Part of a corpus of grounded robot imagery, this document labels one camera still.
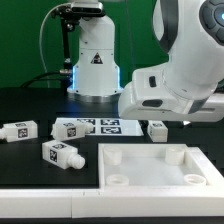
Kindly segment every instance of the white cube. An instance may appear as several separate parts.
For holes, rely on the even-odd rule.
[[[149,121],[147,131],[153,142],[167,142],[168,128],[162,121]]]

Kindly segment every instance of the white block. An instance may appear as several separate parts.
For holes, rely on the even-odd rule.
[[[167,142],[168,128],[162,121],[149,121],[147,132],[153,142]]]
[[[62,168],[81,169],[85,159],[78,155],[78,149],[63,142],[53,140],[42,144],[43,159]]]
[[[72,118],[64,118],[56,120],[56,123],[53,124],[53,130],[51,134],[55,140],[65,141],[83,138],[86,134],[93,131],[93,128],[93,124],[91,123],[82,123]]]
[[[22,141],[38,137],[38,127],[34,121],[4,124],[0,129],[0,139],[7,142]]]

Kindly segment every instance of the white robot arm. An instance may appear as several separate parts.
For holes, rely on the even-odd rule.
[[[98,0],[73,0],[71,10],[80,16],[80,32],[79,60],[73,67],[68,97],[93,103],[117,101],[122,88],[120,68],[114,61],[113,21],[105,15]]]
[[[119,100],[124,119],[217,121],[224,95],[224,0],[158,0],[155,35],[169,62],[133,73]]]

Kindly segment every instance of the white plastic fixture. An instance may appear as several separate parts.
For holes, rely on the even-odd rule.
[[[179,166],[184,163],[185,147],[167,147],[165,161],[167,164]]]
[[[59,119],[53,124],[52,135],[55,140],[64,141],[83,138],[93,131],[93,124],[74,121],[74,119]]]
[[[6,139],[7,142],[37,138],[37,135],[37,124],[34,121],[4,124],[0,129],[0,139]]]
[[[197,174],[188,174],[184,176],[184,183],[191,186],[205,186],[206,179]]]
[[[109,186],[128,186],[129,179],[121,174],[113,174],[107,177],[106,184]]]
[[[153,142],[167,142],[168,128],[162,121],[148,121],[147,133]]]
[[[104,148],[104,162],[107,165],[119,165],[122,161],[122,151],[117,146],[106,146]]]
[[[42,144],[42,156],[62,169],[81,169],[85,165],[85,159],[78,154],[77,148],[56,140]]]

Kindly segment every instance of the warning label sticker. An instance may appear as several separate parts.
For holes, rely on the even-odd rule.
[[[91,61],[91,64],[103,64],[103,61],[99,55],[99,53],[97,53],[95,55],[95,57],[93,58],[93,60]]]

